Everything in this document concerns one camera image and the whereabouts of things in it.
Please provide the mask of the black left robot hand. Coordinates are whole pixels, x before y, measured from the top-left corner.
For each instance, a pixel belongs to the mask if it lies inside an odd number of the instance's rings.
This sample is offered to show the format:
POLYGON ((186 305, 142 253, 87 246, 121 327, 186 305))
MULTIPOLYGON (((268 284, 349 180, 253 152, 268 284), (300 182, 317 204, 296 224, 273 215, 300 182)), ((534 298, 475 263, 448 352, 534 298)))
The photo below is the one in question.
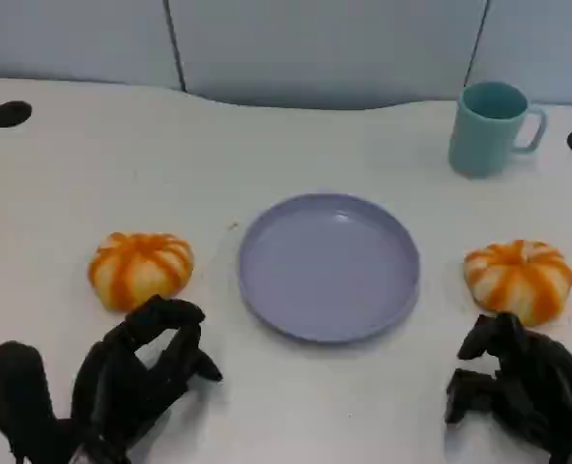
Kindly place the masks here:
POLYGON ((200 348, 205 314, 188 301, 154 295, 95 343, 77 373, 71 419, 88 431, 88 452, 128 463, 128 450, 197 376, 222 380, 200 348))

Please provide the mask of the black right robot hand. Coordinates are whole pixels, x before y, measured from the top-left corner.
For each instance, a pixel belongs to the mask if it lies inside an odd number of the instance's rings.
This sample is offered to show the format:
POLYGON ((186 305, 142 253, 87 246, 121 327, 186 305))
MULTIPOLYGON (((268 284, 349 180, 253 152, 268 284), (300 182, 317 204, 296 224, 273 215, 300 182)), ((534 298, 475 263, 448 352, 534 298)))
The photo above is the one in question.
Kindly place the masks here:
POLYGON ((507 433, 572 463, 572 354, 560 342, 523 326, 512 313, 481 314, 457 353, 461 361, 488 354, 493 375, 454 370, 446 387, 446 425, 466 414, 491 416, 507 433))

